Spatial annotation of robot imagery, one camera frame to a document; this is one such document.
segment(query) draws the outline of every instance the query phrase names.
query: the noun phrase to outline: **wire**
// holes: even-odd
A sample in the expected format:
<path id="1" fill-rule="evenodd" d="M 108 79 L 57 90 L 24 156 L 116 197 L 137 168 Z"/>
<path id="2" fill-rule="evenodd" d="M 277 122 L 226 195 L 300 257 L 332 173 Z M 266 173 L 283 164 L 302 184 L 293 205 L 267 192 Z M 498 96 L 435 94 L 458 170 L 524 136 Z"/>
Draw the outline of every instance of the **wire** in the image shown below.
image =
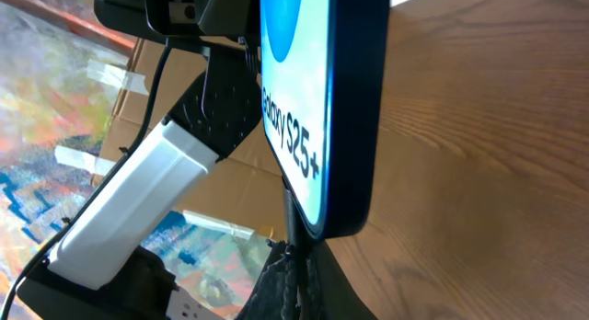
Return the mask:
<path id="1" fill-rule="evenodd" d="M 139 132 L 137 132 L 135 140 L 129 147 L 129 150 L 123 154 L 122 158 L 119 159 L 117 164 L 115 164 L 115 166 L 110 170 L 110 172 L 104 177 L 102 183 L 100 183 L 100 185 L 96 188 L 96 190 L 94 190 L 90 197 L 86 199 L 82 207 L 80 207 L 80 210 L 75 215 L 74 219 L 72 219 L 70 223 L 64 226 L 64 228 L 61 231 L 59 231 L 56 235 L 54 235 L 49 241 L 47 241 L 47 243 L 45 243 L 45 245 L 41 247 L 41 249 L 35 254 L 35 256 L 33 256 L 33 258 L 29 260 L 29 262 L 22 269 L 20 274 L 18 274 L 17 278 L 10 286 L 10 290 L 6 295 L 4 304 L 2 305 L 2 316 L 0 316 L 0 320 L 8 320 L 8 315 L 10 314 L 10 307 L 12 306 L 12 303 L 14 302 L 14 299 L 17 295 L 17 287 L 20 284 L 20 282 L 23 281 L 27 277 L 27 275 L 40 264 L 40 262 L 45 258 L 47 252 L 51 250 L 51 248 L 55 244 L 57 244 L 62 238 L 64 238 L 65 234 L 67 234 L 67 232 L 69 232 L 72 226 L 74 226 L 75 222 L 80 218 L 80 216 L 82 216 L 82 214 L 86 211 L 86 209 L 92 203 L 92 201 L 96 199 L 100 191 L 104 189 L 104 187 L 110 182 L 112 177 L 114 177 L 114 175 L 119 171 L 119 169 L 121 169 L 121 167 L 124 165 L 127 159 L 129 159 L 133 152 L 135 152 L 135 150 L 137 150 L 137 148 L 139 147 L 139 144 L 147 134 L 147 128 L 149 128 L 149 121 L 151 120 L 154 105 L 156 104 L 157 88 L 159 87 L 159 81 L 164 71 L 164 66 L 166 65 L 167 57 L 169 56 L 171 50 L 172 49 L 169 46 L 169 42 L 166 39 L 166 48 L 164 49 L 164 52 L 162 53 L 162 56 L 159 58 L 159 62 L 157 63 L 156 73 L 154 74 L 154 81 L 151 85 L 151 90 L 149 91 L 149 98 L 147 99 L 144 120 L 141 124 Z"/>

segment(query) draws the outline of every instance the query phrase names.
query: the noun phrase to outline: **white tape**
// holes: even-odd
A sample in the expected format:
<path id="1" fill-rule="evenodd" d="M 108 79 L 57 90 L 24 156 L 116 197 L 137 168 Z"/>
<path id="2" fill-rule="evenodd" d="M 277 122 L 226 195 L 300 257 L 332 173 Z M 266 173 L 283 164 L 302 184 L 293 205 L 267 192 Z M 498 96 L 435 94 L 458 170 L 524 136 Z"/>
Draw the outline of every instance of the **white tape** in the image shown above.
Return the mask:
<path id="1" fill-rule="evenodd" d="M 116 86 L 142 95 L 149 95 L 145 88 L 145 75 L 125 71 L 117 66 L 90 59 L 87 77 L 105 85 Z"/>
<path id="2" fill-rule="evenodd" d="M 96 157 L 93 154 L 70 149 L 65 146 L 55 147 L 55 159 L 59 164 L 84 169 L 90 174 L 107 175 L 115 162 Z"/>
<path id="3" fill-rule="evenodd" d="M 249 240 L 254 234 L 253 229 L 211 218 L 193 211 L 184 210 L 182 214 L 184 215 L 187 223 L 192 223 L 202 228 L 211 229 L 225 234 L 231 234 L 235 237 L 244 238 L 247 240 Z"/>

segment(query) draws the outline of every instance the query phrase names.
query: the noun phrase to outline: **brown tabletop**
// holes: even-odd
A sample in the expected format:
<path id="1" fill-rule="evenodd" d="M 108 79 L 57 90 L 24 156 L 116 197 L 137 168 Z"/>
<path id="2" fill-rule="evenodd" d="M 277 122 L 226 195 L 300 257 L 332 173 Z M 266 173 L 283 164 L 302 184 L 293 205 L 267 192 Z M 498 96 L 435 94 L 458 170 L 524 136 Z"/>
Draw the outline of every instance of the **brown tabletop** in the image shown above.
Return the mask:
<path id="1" fill-rule="evenodd" d="M 589 0 L 396 6 L 380 124 L 329 242 L 379 318 L 589 318 Z"/>

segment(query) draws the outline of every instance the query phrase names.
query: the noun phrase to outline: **colorful painting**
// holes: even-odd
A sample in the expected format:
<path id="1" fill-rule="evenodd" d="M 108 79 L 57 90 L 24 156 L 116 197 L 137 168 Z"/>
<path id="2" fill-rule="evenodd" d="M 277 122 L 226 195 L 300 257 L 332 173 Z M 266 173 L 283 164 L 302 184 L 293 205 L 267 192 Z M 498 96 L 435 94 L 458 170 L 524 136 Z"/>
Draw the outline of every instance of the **colorful painting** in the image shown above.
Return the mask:
<path id="1" fill-rule="evenodd" d="M 98 155 L 119 89 L 89 79 L 89 62 L 127 57 L 0 4 L 0 302 L 11 281 L 93 191 L 88 172 L 56 162 L 57 145 Z M 171 212 L 145 239 L 178 283 L 233 318 L 270 249 Z M 21 302 L 11 319 L 38 318 Z"/>

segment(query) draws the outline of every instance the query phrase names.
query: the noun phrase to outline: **cardboard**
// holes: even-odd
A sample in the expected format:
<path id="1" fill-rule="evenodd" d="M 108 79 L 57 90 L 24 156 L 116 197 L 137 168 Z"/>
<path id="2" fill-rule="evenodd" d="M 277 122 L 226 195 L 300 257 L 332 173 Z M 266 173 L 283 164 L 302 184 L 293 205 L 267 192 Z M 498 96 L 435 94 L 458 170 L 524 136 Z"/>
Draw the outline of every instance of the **cardboard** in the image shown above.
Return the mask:
<path id="1" fill-rule="evenodd" d="M 129 68 L 145 75 L 150 89 L 164 46 L 139 40 Z M 172 50 L 156 95 L 150 129 L 172 108 L 194 79 L 205 71 L 207 62 L 196 53 Z M 147 96 L 122 90 L 114 107 L 109 132 L 100 157 L 116 161 L 119 147 L 133 141 L 143 120 Z M 266 142 L 263 126 L 244 140 L 230 157 L 215 168 L 198 187 L 179 201 L 175 210 L 194 211 L 228 223 L 251 228 L 273 239 L 286 236 L 282 173 Z M 98 184 L 100 177 L 93 183 Z"/>

